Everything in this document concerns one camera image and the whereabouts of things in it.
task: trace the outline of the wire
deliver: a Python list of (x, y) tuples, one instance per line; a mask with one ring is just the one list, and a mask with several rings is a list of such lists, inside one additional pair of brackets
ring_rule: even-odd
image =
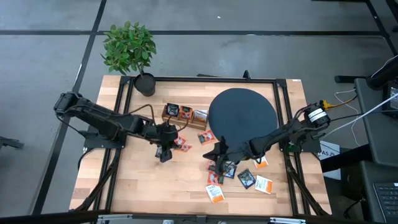
[(76, 128), (72, 127), (70, 124), (64, 122), (64, 120), (61, 119), (59, 116), (56, 116), (56, 117), (57, 117), (57, 119), (58, 119), (59, 121), (61, 121), (62, 123), (66, 124), (69, 128), (72, 128), (72, 129), (75, 130), (78, 134), (80, 134), (81, 136), (84, 137), (84, 134), (81, 133), (79, 130), (77, 130)]
[[(375, 112), (372, 112), (372, 113), (370, 113), (370, 114), (384, 113), (384, 112), (386, 112), (386, 113), (388, 113), (388, 112), (398, 112), (398, 110), (375, 111)], [(362, 114), (364, 114), (364, 113), (352, 114), (352, 115), (348, 115), (348, 116), (344, 116), (344, 117), (340, 117), (340, 118), (335, 118), (335, 119), (330, 120), (330, 122), (332, 122), (332, 121), (338, 121), (338, 120), (340, 120), (340, 119), (345, 119), (345, 118), (352, 118), (353, 116), (361, 116)]]
[(77, 170), (79, 171), (80, 169), (80, 163), (81, 160), (89, 153), (91, 152), (91, 150), (93, 150), (92, 148), (87, 149), (87, 151), (85, 153), (83, 153), (83, 155), (80, 156), (79, 161), (77, 162)]
[(352, 124), (353, 122), (355, 122), (355, 121), (357, 121), (357, 120), (359, 120), (359, 119), (365, 117), (365, 116), (368, 115), (369, 113), (372, 113), (372, 111), (374, 111), (374, 110), (376, 110), (377, 108), (379, 108), (379, 107), (380, 107), (381, 105), (383, 105), (384, 103), (387, 103), (388, 101), (392, 100), (393, 98), (395, 98), (395, 97), (397, 97), (397, 96), (398, 96), (398, 93), (395, 94), (394, 96), (392, 96), (392, 97), (390, 97), (390, 98), (384, 100), (382, 103), (378, 104), (378, 105), (375, 106), (373, 109), (369, 110), (368, 112), (366, 112), (365, 114), (363, 114), (363, 115), (361, 115), (360, 117), (356, 118), (355, 120), (350, 121), (349, 123), (346, 123), (346, 124), (344, 124), (344, 125), (341, 125), (341, 126), (338, 127), (338, 128), (335, 128), (334, 130), (332, 130), (331, 132), (329, 132), (328, 134), (326, 134), (323, 138), (325, 139), (325, 138), (326, 138), (328, 135), (330, 135), (331, 133), (334, 133), (335, 131), (337, 131), (337, 130), (339, 130), (339, 129), (341, 129), (341, 128), (347, 126), (347, 125), (350, 125), (350, 124)]
[(345, 105), (345, 104), (347, 104), (347, 103), (349, 103), (349, 102), (355, 100), (357, 97), (358, 97), (358, 96), (355, 96), (354, 98), (352, 98), (352, 99), (350, 99), (350, 100), (347, 100), (347, 101), (344, 101), (344, 102), (342, 102), (342, 103), (339, 103), (339, 104), (337, 104), (337, 105), (330, 105), (329, 108), (336, 108), (336, 107), (338, 107), (338, 106)]
[[(336, 93), (335, 93), (335, 97), (336, 97), (336, 99), (337, 99), (338, 101), (341, 102), (341, 105), (346, 105), (346, 106), (348, 106), (349, 108), (355, 110), (356, 113), (358, 114), (359, 111), (358, 111), (357, 109), (355, 109), (355, 108), (353, 108), (352, 106), (350, 106), (350, 105), (344, 103), (341, 99), (339, 99), (339, 98), (337, 97), (337, 94), (339, 94), (339, 93), (344, 93), (344, 92), (336, 92)], [(355, 125), (355, 123), (356, 123), (356, 121), (353, 123), (353, 125), (351, 125), (351, 132), (353, 133), (353, 136), (354, 136), (354, 140), (355, 140), (356, 145), (357, 145), (357, 146), (361, 146), (361, 145), (358, 143), (358, 140), (356, 140), (356, 136), (355, 136), (355, 133), (354, 133), (354, 125)]]
[(344, 218), (351, 218), (348, 214), (348, 212), (354, 207), (354, 205), (356, 205), (359, 202), (363, 202), (365, 201), (365, 198), (361, 198), (359, 200), (357, 200), (356, 202), (354, 202), (352, 205), (350, 205), (343, 213)]
[(315, 158), (317, 158), (319, 161), (321, 161), (321, 159), (319, 159), (319, 157), (317, 156), (317, 154), (315, 152), (311, 152), (311, 154), (313, 154), (313, 156), (315, 156)]
[(165, 131), (164, 133), (166, 133), (166, 134), (179, 133), (180, 131), (184, 130), (184, 128), (186, 128), (187, 126), (188, 126), (188, 119), (187, 119), (187, 122), (185, 123), (184, 127), (180, 128), (180, 129), (178, 129), (178, 130), (176, 130), (176, 131)]
[(132, 114), (132, 113), (134, 113), (134, 112), (137, 112), (137, 111), (139, 111), (139, 110), (141, 110), (141, 109), (143, 109), (143, 108), (145, 108), (145, 107), (147, 107), (147, 106), (150, 108), (150, 113), (151, 113), (151, 115), (152, 115), (152, 120), (154, 121), (154, 124), (156, 125), (156, 122), (155, 122), (155, 114), (154, 114), (154, 108), (153, 108), (152, 105), (150, 105), (150, 104), (141, 106), (141, 107), (139, 107), (139, 108), (137, 108), (137, 109), (135, 109), (135, 110), (132, 110), (132, 111), (127, 112), (127, 113), (124, 113), (124, 114), (111, 114), (111, 113), (107, 113), (107, 112), (101, 111), (101, 110), (99, 110), (99, 109), (97, 109), (97, 108), (94, 108), (94, 107), (92, 107), (92, 106), (87, 106), (87, 105), (76, 105), (76, 106), (71, 106), (69, 109), (67, 109), (67, 110), (65, 111), (65, 113), (68, 112), (69, 110), (72, 110), (72, 109), (75, 109), (75, 108), (88, 108), (88, 109), (90, 109), (90, 110), (95, 110), (95, 111), (97, 111), (97, 112), (103, 113), (103, 114), (108, 115), (108, 116), (122, 117), (122, 116), (130, 115), (130, 114)]
[(356, 89), (355, 88), (353, 88), (352, 90), (347, 90), (347, 91), (341, 91), (341, 92), (337, 92), (337, 93), (350, 93), (350, 92), (352, 92), (352, 91), (355, 91)]
[(382, 70), (382, 69), (384, 68), (384, 66), (386, 66), (392, 59), (396, 58), (397, 56), (398, 56), (398, 55), (396, 55), (396, 56), (390, 58), (389, 60), (387, 60), (387, 61), (384, 63), (383, 67), (381, 67), (377, 72), (379, 72), (380, 70)]

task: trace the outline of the wooden board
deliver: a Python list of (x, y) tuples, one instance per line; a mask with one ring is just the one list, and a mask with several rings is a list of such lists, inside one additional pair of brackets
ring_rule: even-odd
[[(97, 103), (113, 109), (118, 92), (120, 77), (104, 76)], [(300, 80), (287, 80), (292, 112), (306, 105)], [(142, 96), (133, 91), (131, 106), (134, 110), (145, 104), (155, 109), (156, 121), (162, 122), (161, 114), (166, 103), (189, 106), (195, 110), (208, 110), (213, 98), (229, 88), (248, 88), (266, 97), (275, 108), (271, 84), (264, 83), (197, 83), (197, 82), (157, 82), (156, 93), (152, 97)], [(143, 109), (141, 115), (150, 116)], [(193, 147), (188, 152), (174, 151), (173, 159), (160, 163), (155, 155), (155, 146), (137, 138), (128, 138), (121, 154), (117, 181), (112, 202), (112, 212), (124, 213), (177, 213), (213, 215), (291, 215), (290, 197), (283, 156), (278, 144), (273, 145), (266, 157), (269, 166), (254, 167), (253, 161), (242, 161), (236, 174), (249, 169), (254, 176), (261, 175), (274, 181), (272, 194), (245, 189), (239, 179), (225, 178), (222, 190), (225, 200), (212, 204), (205, 187), (208, 160), (202, 155), (213, 149), (213, 145), (202, 146), (197, 133), (200, 130), (186, 128), (181, 135)], [(103, 149), (89, 153), (81, 162), (70, 208), (82, 203), (98, 181), (103, 160)], [(330, 206), (322, 170), (318, 160), (311, 154), (303, 153), (302, 165), (308, 189), (321, 206), (330, 213)], [(101, 207), (104, 207), (104, 195)], [(300, 194), (296, 189), (299, 208), (302, 211)]]

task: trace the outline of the desk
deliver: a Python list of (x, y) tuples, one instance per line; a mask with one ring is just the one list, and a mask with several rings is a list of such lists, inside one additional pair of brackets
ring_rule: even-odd
[[(104, 76), (97, 104), (113, 109), (119, 76)], [(300, 80), (286, 80), (293, 114), (306, 105)], [(213, 98), (229, 88), (248, 88), (266, 97), (275, 108), (272, 85), (263, 83), (212, 83), (212, 82), (157, 82), (156, 93), (144, 97), (134, 90), (129, 110), (144, 104), (151, 104), (155, 110), (157, 123), (166, 103), (176, 103), (195, 110), (208, 110)], [(150, 116), (149, 110), (140, 111)], [(282, 153), (278, 144), (273, 145), (266, 157), (269, 166), (256, 170), (253, 161), (242, 161), (236, 173), (249, 168), (254, 176), (261, 175), (274, 181), (272, 194), (264, 194), (254, 187), (245, 189), (239, 179), (225, 178), (222, 190), (225, 200), (212, 204), (205, 191), (208, 171), (207, 160), (202, 155), (213, 149), (212, 144), (201, 146), (197, 129), (186, 128), (181, 135), (193, 147), (188, 152), (174, 151), (172, 160), (160, 163), (155, 155), (155, 146), (148, 142), (128, 137), (126, 147), (120, 157), (112, 212), (122, 213), (174, 213), (209, 215), (292, 215), (287, 176)], [(70, 208), (79, 206), (98, 182), (104, 157), (104, 149), (94, 149), (82, 160)], [(316, 157), (310, 153), (301, 155), (305, 183), (309, 191), (325, 211), (331, 213), (325, 182)], [(108, 187), (104, 187), (100, 208)], [(299, 211), (302, 212), (300, 191), (296, 187)]]
[[(362, 113), (371, 110), (383, 102), (382, 90), (376, 91), (370, 89), (363, 78), (357, 78), (354, 82)], [(369, 144), (322, 160), (322, 169), (324, 172), (357, 164), (360, 161), (398, 167), (398, 150), (396, 150), (398, 120), (382, 113), (377, 113), (365, 116), (363, 121)]]
[(371, 220), (373, 222), (384, 223), (383, 214), (376, 193), (374, 192), (373, 183), (397, 182), (398, 169), (366, 161), (360, 162), (359, 167), (361, 169)]
[[(356, 79), (355, 87), (362, 113), (383, 102), (382, 90), (370, 89), (365, 79)], [(386, 166), (398, 167), (398, 150), (396, 150), (398, 120), (379, 113), (365, 116), (363, 121), (373, 161)]]

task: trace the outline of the gray floor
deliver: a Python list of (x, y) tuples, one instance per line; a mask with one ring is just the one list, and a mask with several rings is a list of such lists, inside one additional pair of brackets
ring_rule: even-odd
[[(396, 24), (384, 1), (373, 1), (387, 30)], [(0, 0), (0, 29), (91, 30), (100, 0)], [(310, 0), (160, 1), (108, 0), (99, 25), (140, 21), (152, 30), (377, 30), (362, 3)], [(241, 77), (302, 79), (307, 102), (337, 103), (333, 94), (349, 90), (335, 75), (370, 75), (392, 57), (377, 37), (277, 37), (233, 35), (157, 35), (158, 54), (148, 72), (157, 76), (197, 73)], [(108, 73), (97, 36), (80, 93), (95, 101), (102, 76)], [(72, 89), (88, 36), (0, 35), (0, 136), (25, 142), (21, 151), (0, 152), (0, 217), (26, 215), (42, 175), (59, 122), (52, 107), (59, 94)], [(351, 95), (342, 95), (348, 99)], [(342, 106), (330, 111), (339, 117), (355, 111)], [(345, 121), (333, 123), (333, 129)], [(84, 129), (85, 124), (73, 120)], [(362, 122), (354, 128), (366, 143)], [(355, 147), (349, 128), (327, 141)], [(83, 139), (68, 130), (43, 212), (64, 212), (76, 179)], [(341, 200), (330, 197), (333, 213)]]

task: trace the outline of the wooden box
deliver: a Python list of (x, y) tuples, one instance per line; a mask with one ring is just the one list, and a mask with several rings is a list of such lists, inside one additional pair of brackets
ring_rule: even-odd
[[(167, 105), (164, 106), (164, 108), (163, 108), (163, 112), (162, 112), (162, 120), (163, 121), (167, 121), (170, 118), (170, 115), (168, 115), (166, 113), (166, 110), (167, 110)], [(193, 115), (192, 115), (191, 119), (189, 119), (189, 121), (188, 121), (187, 127), (196, 128), (196, 129), (199, 129), (199, 130), (206, 131), (207, 120), (208, 120), (208, 116), (206, 117), (206, 121), (203, 122), (203, 121), (200, 121), (200, 120), (198, 120), (196, 118), (193, 118)], [(177, 125), (181, 126), (181, 128), (182, 128), (187, 123), (187, 119), (180, 118), (179, 115), (178, 115), (177, 118), (174, 117), (174, 116), (171, 116), (169, 123), (170, 124), (177, 124)]]

